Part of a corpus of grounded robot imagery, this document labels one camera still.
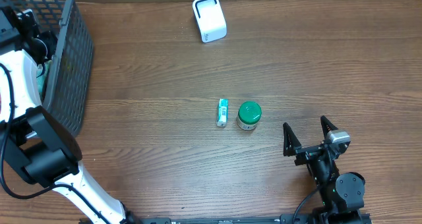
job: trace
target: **wooden table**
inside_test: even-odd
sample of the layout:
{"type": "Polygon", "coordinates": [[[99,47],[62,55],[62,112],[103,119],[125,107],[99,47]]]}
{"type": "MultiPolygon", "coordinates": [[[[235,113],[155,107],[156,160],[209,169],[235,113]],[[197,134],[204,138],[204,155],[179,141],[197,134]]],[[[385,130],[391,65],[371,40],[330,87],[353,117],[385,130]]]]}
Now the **wooden table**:
{"type": "MultiPolygon", "coordinates": [[[[80,4],[96,51],[77,138],[96,180],[140,217],[292,213],[315,187],[282,155],[282,124],[304,145],[326,115],[352,137],[341,173],[367,181],[374,223],[422,222],[422,0],[225,2],[228,35],[200,42],[191,3],[80,4]],[[216,127],[219,98],[229,123],[216,127]],[[252,132],[235,124],[260,103],[252,132]]],[[[15,192],[24,184],[9,168],[15,192]]],[[[320,206],[313,198],[303,209],[320,206]]],[[[0,223],[76,223],[48,193],[0,193],[0,223]]]]}

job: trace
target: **green jar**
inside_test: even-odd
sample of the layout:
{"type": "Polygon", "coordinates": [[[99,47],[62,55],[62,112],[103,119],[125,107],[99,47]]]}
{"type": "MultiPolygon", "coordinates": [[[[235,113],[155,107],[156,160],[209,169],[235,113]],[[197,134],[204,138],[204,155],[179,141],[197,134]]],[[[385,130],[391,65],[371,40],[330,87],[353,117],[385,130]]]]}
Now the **green jar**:
{"type": "Polygon", "coordinates": [[[246,101],[240,106],[239,112],[237,113],[237,125],[243,130],[252,130],[256,128],[261,115],[262,110],[257,102],[246,101]]]}

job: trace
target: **green lid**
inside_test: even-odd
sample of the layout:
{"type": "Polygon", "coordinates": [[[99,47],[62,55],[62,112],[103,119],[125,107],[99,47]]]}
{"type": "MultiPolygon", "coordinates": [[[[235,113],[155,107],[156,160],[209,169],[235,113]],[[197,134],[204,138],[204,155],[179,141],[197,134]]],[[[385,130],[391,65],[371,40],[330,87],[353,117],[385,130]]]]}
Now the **green lid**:
{"type": "Polygon", "coordinates": [[[261,107],[257,102],[246,101],[239,108],[239,119],[247,125],[256,124],[261,118],[261,107]]]}

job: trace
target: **basket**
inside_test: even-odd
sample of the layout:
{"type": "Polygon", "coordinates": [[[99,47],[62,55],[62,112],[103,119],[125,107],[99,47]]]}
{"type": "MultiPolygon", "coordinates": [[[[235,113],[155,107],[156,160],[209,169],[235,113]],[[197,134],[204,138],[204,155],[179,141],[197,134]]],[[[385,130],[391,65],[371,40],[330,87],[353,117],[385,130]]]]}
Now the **basket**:
{"type": "Polygon", "coordinates": [[[58,42],[42,106],[76,136],[82,128],[94,46],[74,0],[0,0],[2,5],[32,9],[40,30],[52,30],[58,42]]]}

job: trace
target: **gray plastic basket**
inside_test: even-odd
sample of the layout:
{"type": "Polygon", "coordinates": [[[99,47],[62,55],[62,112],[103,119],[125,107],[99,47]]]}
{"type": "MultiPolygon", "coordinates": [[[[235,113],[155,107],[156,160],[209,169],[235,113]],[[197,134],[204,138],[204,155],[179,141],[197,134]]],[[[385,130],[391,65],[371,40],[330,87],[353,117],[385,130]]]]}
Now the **gray plastic basket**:
{"type": "Polygon", "coordinates": [[[76,136],[82,128],[94,48],[75,1],[0,1],[20,11],[32,9],[41,30],[53,30],[58,35],[42,105],[76,136]]]}

